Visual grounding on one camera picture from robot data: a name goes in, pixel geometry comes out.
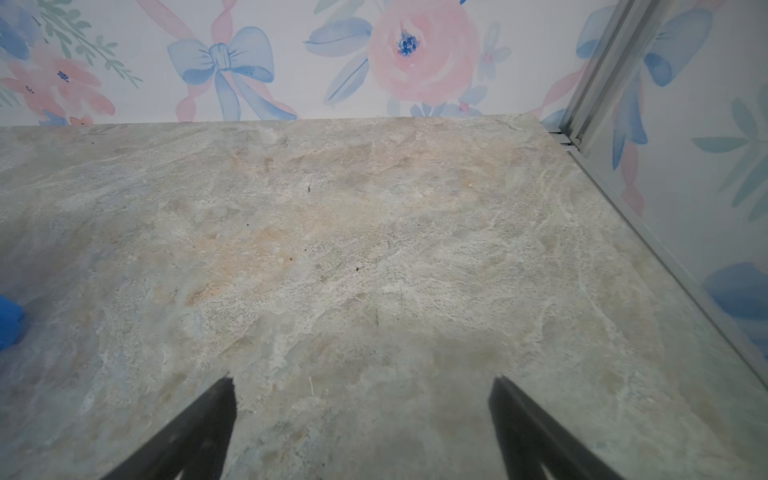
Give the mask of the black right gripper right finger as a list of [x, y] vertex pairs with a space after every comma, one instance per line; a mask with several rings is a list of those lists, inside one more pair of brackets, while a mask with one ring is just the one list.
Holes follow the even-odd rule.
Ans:
[[494, 379], [488, 407], [510, 479], [622, 478], [509, 378]]

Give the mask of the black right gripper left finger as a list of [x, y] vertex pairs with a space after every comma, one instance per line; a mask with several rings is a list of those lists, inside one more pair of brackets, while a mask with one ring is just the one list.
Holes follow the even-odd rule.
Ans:
[[223, 377], [107, 479], [219, 479], [237, 418], [234, 381]]

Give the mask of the blue plastic bin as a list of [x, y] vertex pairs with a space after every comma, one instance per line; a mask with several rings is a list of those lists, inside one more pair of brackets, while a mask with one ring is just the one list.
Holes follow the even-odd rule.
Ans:
[[23, 308], [15, 302], [0, 297], [0, 349], [12, 346], [21, 335], [24, 318]]

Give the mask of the aluminium corner post right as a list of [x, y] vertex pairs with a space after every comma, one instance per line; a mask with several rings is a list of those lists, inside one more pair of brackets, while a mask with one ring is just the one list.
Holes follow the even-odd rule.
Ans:
[[571, 145], [589, 142], [670, 6], [663, 0], [617, 3], [560, 123]]

